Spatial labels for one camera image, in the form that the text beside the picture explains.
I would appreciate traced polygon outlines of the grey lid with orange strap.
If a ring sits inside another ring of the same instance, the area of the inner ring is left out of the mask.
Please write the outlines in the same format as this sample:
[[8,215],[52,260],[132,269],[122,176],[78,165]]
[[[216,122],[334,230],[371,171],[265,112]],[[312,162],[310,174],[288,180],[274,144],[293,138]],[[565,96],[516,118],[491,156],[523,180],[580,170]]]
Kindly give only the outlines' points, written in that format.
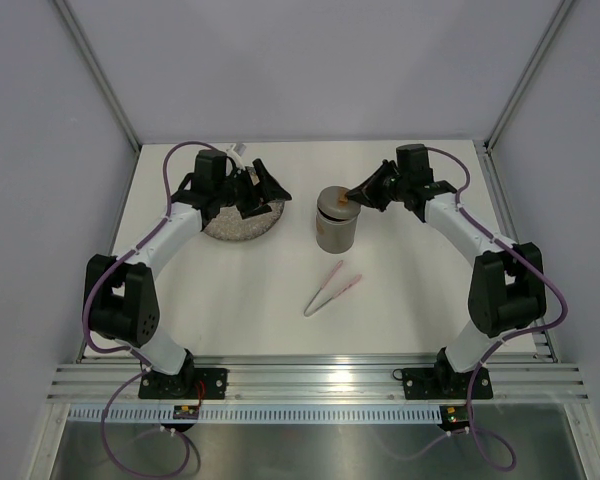
[[342,186],[324,188],[317,198],[318,212],[331,221],[344,222],[358,217],[361,205],[349,200],[348,189]]

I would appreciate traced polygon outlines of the grey cylindrical lunch box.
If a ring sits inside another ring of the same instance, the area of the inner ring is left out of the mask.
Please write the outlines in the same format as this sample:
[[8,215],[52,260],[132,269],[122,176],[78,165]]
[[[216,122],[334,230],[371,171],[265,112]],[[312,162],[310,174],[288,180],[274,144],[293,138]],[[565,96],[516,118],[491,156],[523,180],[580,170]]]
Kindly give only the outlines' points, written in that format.
[[342,254],[348,251],[354,243],[357,219],[357,215],[338,219],[318,209],[315,220],[318,246],[330,254]]

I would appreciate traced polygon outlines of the pink handled metal tongs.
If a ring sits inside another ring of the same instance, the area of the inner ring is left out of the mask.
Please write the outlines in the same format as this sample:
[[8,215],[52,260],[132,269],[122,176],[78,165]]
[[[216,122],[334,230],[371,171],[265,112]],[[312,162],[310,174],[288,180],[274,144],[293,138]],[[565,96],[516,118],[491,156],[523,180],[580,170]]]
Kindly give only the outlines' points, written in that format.
[[363,278],[361,273],[354,274],[340,283],[335,282],[339,278],[343,265],[344,261],[338,260],[326,274],[325,278],[304,306],[302,311],[304,318],[314,316],[361,282]]

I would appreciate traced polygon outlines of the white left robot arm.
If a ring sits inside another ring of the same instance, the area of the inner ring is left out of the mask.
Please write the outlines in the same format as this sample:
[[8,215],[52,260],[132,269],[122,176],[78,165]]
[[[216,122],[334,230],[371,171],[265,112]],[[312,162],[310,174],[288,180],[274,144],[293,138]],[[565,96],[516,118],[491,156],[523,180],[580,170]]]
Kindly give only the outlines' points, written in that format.
[[256,159],[241,167],[235,155],[214,148],[195,157],[193,169],[176,190],[167,190],[166,209],[157,225],[120,255],[94,255],[86,266],[83,335],[100,352],[94,334],[116,342],[141,362],[143,399],[201,396],[204,377],[193,355],[160,326],[155,281],[175,254],[203,232],[224,208],[244,219],[267,214],[292,198]]

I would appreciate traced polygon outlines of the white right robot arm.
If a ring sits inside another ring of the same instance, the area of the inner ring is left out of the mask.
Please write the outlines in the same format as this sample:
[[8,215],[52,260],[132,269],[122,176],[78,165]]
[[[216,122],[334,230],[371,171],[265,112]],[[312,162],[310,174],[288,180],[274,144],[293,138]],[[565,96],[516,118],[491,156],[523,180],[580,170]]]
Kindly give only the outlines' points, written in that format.
[[507,334],[527,329],[546,313],[542,254],[535,244],[518,244],[473,217],[461,202],[464,190],[435,179],[432,151],[423,144],[397,147],[395,159],[383,161],[346,196],[378,211],[392,202],[402,204],[442,234],[472,268],[468,323],[432,366],[421,373],[402,369],[405,397],[490,399],[486,354],[502,345]]

